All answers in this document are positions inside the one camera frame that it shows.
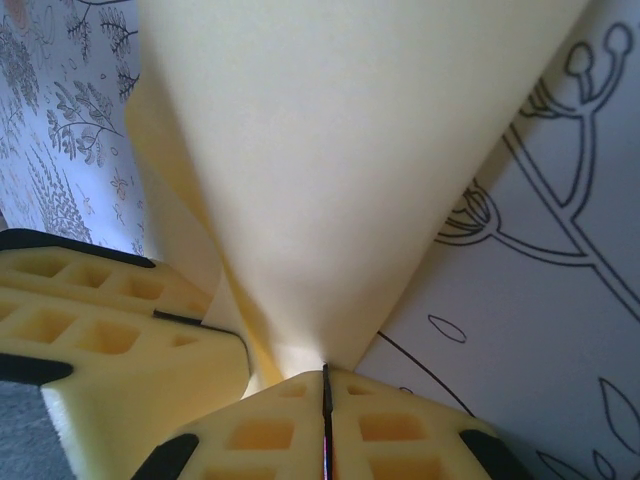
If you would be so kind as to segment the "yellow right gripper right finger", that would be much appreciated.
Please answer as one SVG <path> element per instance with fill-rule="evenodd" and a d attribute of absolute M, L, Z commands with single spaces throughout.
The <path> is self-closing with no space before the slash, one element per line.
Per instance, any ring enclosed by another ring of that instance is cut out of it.
<path fill-rule="evenodd" d="M 336 479 L 528 479 L 491 426 L 462 411 L 329 368 Z"/>

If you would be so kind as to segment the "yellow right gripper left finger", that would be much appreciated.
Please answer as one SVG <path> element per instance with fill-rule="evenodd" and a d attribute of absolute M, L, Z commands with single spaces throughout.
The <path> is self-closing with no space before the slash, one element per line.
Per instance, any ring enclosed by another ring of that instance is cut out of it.
<path fill-rule="evenodd" d="M 135 479 L 322 479 L 323 374 L 299 374 L 193 421 Z"/>

